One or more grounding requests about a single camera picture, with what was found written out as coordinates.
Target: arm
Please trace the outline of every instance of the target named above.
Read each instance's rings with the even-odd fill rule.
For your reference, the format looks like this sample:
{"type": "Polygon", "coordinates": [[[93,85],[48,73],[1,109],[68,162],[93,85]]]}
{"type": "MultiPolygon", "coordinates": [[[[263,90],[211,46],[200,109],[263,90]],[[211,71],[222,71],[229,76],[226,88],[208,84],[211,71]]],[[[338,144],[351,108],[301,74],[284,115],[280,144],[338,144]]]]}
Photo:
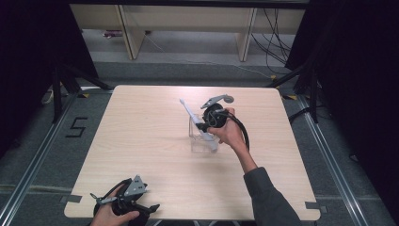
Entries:
{"type": "MultiPolygon", "coordinates": [[[[234,114],[233,108],[226,108],[234,114]]],[[[219,143],[231,146],[240,160],[244,180],[252,199],[253,214],[258,226],[301,225],[296,212],[273,186],[264,168],[258,168],[247,149],[238,125],[230,120],[222,128],[209,128],[208,132],[220,138],[219,143]]]]}

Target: tape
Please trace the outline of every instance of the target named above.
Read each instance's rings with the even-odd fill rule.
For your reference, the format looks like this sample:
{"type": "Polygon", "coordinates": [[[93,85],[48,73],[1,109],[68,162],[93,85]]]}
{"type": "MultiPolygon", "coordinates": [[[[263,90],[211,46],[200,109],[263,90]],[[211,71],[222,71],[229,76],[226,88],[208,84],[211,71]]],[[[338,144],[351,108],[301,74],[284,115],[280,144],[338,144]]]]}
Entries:
{"type": "Polygon", "coordinates": [[[61,203],[67,203],[67,202],[79,203],[81,200],[82,200],[82,196],[69,195],[69,196],[61,197],[61,200],[59,202],[61,202],[61,203]]]}
{"type": "Polygon", "coordinates": [[[305,206],[306,206],[307,209],[318,209],[323,214],[328,213],[327,207],[326,206],[321,206],[317,202],[305,202],[305,206]]]}
{"type": "Polygon", "coordinates": [[[295,100],[295,101],[297,100],[296,95],[282,95],[281,98],[283,100],[295,100]]]}
{"type": "Polygon", "coordinates": [[[270,78],[272,79],[272,82],[276,82],[278,80],[278,78],[274,74],[271,75],[270,78]]]}

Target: printed number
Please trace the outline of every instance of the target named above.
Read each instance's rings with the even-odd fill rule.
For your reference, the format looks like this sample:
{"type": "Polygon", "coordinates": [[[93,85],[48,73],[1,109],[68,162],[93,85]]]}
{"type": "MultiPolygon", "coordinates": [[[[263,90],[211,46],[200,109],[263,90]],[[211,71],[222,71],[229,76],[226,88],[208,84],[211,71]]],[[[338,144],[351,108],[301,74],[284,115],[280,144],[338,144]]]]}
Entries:
{"type": "Polygon", "coordinates": [[[70,129],[80,130],[79,135],[66,135],[65,137],[68,137],[68,138],[70,138],[70,137],[81,137],[82,134],[83,134],[83,131],[85,131],[86,127],[75,126],[75,124],[76,124],[77,121],[80,121],[80,120],[87,120],[87,119],[88,119],[87,117],[76,117],[76,118],[74,119],[73,124],[71,125],[71,128],[70,128],[70,129]]]}

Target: black tape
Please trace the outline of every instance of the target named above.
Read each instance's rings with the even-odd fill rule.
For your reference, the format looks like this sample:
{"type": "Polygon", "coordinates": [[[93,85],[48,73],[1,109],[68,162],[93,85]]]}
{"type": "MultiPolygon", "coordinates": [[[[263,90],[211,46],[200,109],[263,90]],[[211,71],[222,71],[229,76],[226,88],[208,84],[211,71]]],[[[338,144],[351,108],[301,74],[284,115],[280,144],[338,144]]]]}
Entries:
{"type": "Polygon", "coordinates": [[[317,202],[305,202],[307,209],[320,209],[320,205],[317,202]]]}
{"type": "Polygon", "coordinates": [[[82,196],[69,195],[69,196],[61,197],[61,200],[59,202],[61,202],[61,203],[67,203],[67,202],[79,203],[81,200],[82,200],[82,196]]]}
{"type": "Polygon", "coordinates": [[[84,127],[84,126],[75,126],[75,124],[76,124],[77,121],[87,120],[87,119],[88,119],[88,117],[76,117],[73,120],[73,124],[71,125],[70,129],[80,130],[79,135],[66,135],[65,137],[68,137],[68,138],[71,138],[71,137],[80,138],[83,135],[83,131],[85,131],[86,127],[84,127]]]}
{"type": "Polygon", "coordinates": [[[307,209],[318,209],[323,214],[328,213],[327,207],[326,206],[321,206],[317,202],[305,202],[305,206],[306,206],[307,209]]]}

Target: black cable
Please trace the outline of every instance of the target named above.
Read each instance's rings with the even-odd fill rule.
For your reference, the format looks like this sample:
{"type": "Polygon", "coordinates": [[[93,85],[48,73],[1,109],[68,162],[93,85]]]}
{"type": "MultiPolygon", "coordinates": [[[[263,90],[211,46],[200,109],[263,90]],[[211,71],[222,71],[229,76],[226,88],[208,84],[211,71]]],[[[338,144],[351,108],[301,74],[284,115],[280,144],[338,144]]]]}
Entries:
{"type": "MultiPolygon", "coordinates": [[[[125,184],[129,183],[131,180],[132,179],[126,179],[126,180],[123,180],[123,181],[119,182],[117,185],[112,187],[103,197],[101,197],[100,200],[103,200],[103,199],[107,198],[115,189],[117,189],[121,185],[125,185],[125,184]]],[[[90,195],[91,195],[91,197],[96,199],[96,197],[92,193],[90,193],[90,195]]]]}
{"type": "Polygon", "coordinates": [[[296,112],[294,115],[288,117],[288,120],[290,121],[290,124],[292,124],[292,123],[294,122],[294,120],[295,120],[298,116],[300,116],[300,115],[302,115],[302,114],[304,114],[304,113],[310,112],[310,111],[311,111],[311,108],[308,106],[308,107],[305,107],[305,108],[303,108],[302,110],[296,112]]]}
{"type": "MultiPolygon", "coordinates": [[[[265,40],[267,40],[267,41],[270,42],[270,40],[269,40],[264,34],[262,34],[262,36],[263,36],[263,38],[264,38],[265,40]]],[[[275,44],[275,43],[273,43],[273,42],[271,42],[271,43],[272,43],[272,45],[274,45],[274,46],[276,46],[276,47],[278,47],[278,48],[282,48],[282,49],[285,50],[285,51],[291,51],[291,48],[283,47],[283,46],[277,45],[277,44],[275,44]]]]}
{"type": "Polygon", "coordinates": [[[270,43],[272,42],[272,40],[273,40],[273,37],[276,36],[276,39],[277,39],[278,42],[279,42],[279,46],[278,46],[278,47],[280,48],[281,53],[282,53],[284,59],[286,60],[286,58],[288,57],[288,55],[287,55],[287,53],[285,53],[285,48],[284,48],[283,45],[285,45],[285,47],[287,47],[287,48],[289,49],[289,51],[291,51],[291,48],[290,48],[287,44],[285,44],[284,41],[282,41],[282,40],[279,38],[279,23],[278,23],[279,10],[278,10],[277,8],[275,8],[275,25],[272,25],[272,22],[270,21],[270,18],[269,18],[269,16],[267,15],[267,12],[266,12],[265,9],[263,9],[263,12],[264,12],[264,15],[266,16],[267,21],[268,21],[269,24],[270,24],[270,27],[272,28],[272,37],[271,37],[271,39],[268,40],[268,39],[266,39],[265,36],[263,36],[263,37],[264,37],[266,40],[268,40],[268,41],[269,41],[269,44],[270,44],[270,43]]]}
{"type": "Polygon", "coordinates": [[[254,36],[253,34],[251,34],[252,38],[255,40],[256,44],[267,54],[271,55],[273,58],[275,58],[276,60],[278,60],[281,63],[285,63],[285,61],[283,59],[281,59],[279,56],[277,56],[275,53],[271,52],[270,50],[268,50],[266,47],[264,47],[254,36]]]}
{"type": "Polygon", "coordinates": [[[248,137],[247,129],[246,129],[246,127],[244,126],[244,124],[243,124],[242,122],[240,122],[240,121],[239,121],[232,113],[230,113],[230,112],[229,112],[228,114],[223,114],[223,113],[220,113],[220,112],[215,112],[215,115],[227,117],[227,118],[233,120],[235,123],[237,123],[238,127],[240,127],[241,131],[243,132],[244,140],[246,141],[246,146],[247,146],[247,148],[248,148],[248,150],[249,150],[249,137],[248,137]]]}
{"type": "Polygon", "coordinates": [[[282,63],[282,64],[285,64],[284,60],[281,59],[280,57],[278,57],[276,54],[270,52],[270,51],[269,51],[268,49],[266,49],[263,45],[261,45],[261,44],[255,39],[255,37],[253,36],[253,34],[252,34],[251,36],[252,36],[252,38],[255,40],[255,42],[258,44],[258,46],[259,46],[263,51],[266,52],[266,67],[270,70],[270,72],[272,72],[272,73],[278,73],[278,72],[275,72],[273,69],[270,68],[270,66],[269,66],[269,64],[268,64],[268,61],[267,61],[267,54],[271,55],[273,58],[275,58],[276,60],[278,60],[278,61],[279,61],[280,63],[282,63]]]}

